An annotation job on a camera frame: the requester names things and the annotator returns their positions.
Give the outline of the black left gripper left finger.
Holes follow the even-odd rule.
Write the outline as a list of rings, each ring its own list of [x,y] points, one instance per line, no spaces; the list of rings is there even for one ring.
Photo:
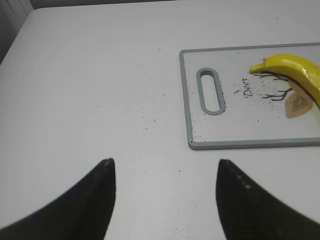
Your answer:
[[[29,216],[0,230],[2,240],[103,240],[116,201],[113,158]]]

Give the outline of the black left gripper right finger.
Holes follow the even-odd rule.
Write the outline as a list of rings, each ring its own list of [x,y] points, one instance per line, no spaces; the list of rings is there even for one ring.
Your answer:
[[[218,163],[215,198],[228,240],[318,240],[320,225],[257,184],[231,160]]]

